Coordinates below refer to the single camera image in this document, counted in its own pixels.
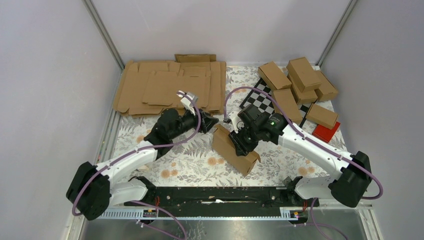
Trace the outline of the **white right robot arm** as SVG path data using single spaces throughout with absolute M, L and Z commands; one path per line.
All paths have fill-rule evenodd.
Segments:
M 269 142 L 290 149 L 322 168 L 324 177 L 296 177 L 288 187 L 287 201 L 293 206 L 312 198 L 335 199 L 355 208 L 364 199 L 372 182 L 367 154 L 349 153 L 319 140 L 287 120 L 280 113 L 261 112 L 250 104 L 240 112 L 231 112 L 226 123 L 234 127 L 229 134 L 237 156 L 247 156 L 259 142 Z

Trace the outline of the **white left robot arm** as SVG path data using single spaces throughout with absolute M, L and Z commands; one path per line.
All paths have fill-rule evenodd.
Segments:
M 202 110 L 198 114 L 186 110 L 179 115 L 174 108 L 166 109 L 151 132 L 132 150 L 97 165 L 87 161 L 78 167 L 65 195 L 72 203 L 72 214 L 94 220 L 109 206 L 130 201 L 139 201 L 144 206 L 152 204 L 155 192 L 146 183 L 137 179 L 120 180 L 167 154 L 176 145 L 173 139 L 189 130 L 194 130 L 193 136 L 206 134 L 218 122 L 218 118 Z

